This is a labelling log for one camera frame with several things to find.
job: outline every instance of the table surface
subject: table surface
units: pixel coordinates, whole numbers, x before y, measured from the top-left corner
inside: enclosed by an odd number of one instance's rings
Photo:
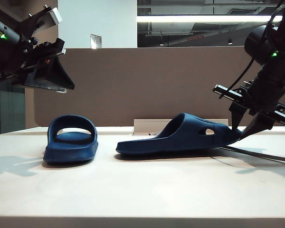
[[[47,128],[0,134],[0,227],[285,227],[285,162],[221,148],[124,157],[118,142],[152,136],[97,131],[92,162],[56,167],[42,160]],[[285,131],[232,146],[285,156]]]

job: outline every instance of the navy blue slide sandal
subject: navy blue slide sandal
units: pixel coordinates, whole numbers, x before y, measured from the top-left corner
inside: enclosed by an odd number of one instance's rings
[[[207,129],[212,130],[213,134],[206,134]],[[116,151],[121,154],[138,155],[215,148],[237,142],[241,134],[240,130],[232,131],[225,124],[180,113],[156,137],[119,142]]]
[[[66,132],[58,134],[64,128],[81,128],[91,134]],[[47,147],[43,160],[49,163],[83,162],[94,158],[98,142],[94,124],[79,115],[63,115],[54,119],[47,131]]]

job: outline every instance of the ceiling light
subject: ceiling light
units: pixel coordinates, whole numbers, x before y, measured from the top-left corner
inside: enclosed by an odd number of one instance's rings
[[[137,16],[137,22],[267,22],[270,16],[260,15],[177,15],[177,16]],[[274,22],[282,20],[276,16]]]

